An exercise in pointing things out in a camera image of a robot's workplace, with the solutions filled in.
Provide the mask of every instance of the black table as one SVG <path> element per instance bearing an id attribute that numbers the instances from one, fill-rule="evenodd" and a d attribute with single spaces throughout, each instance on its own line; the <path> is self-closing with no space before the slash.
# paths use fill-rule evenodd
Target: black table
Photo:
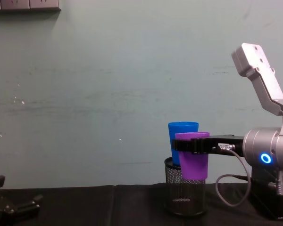
<path id="1" fill-rule="evenodd" d="M 2 190 L 15 203 L 44 195 L 38 219 L 17 226 L 283 226 L 257 213 L 249 201 L 227 207 L 216 195 L 215 185 L 206 188 L 208 211 L 200 218 L 179 218 L 163 209 L 165 184 L 150 186 L 99 186 Z M 245 184 L 221 184 L 229 201 L 244 195 Z"/>

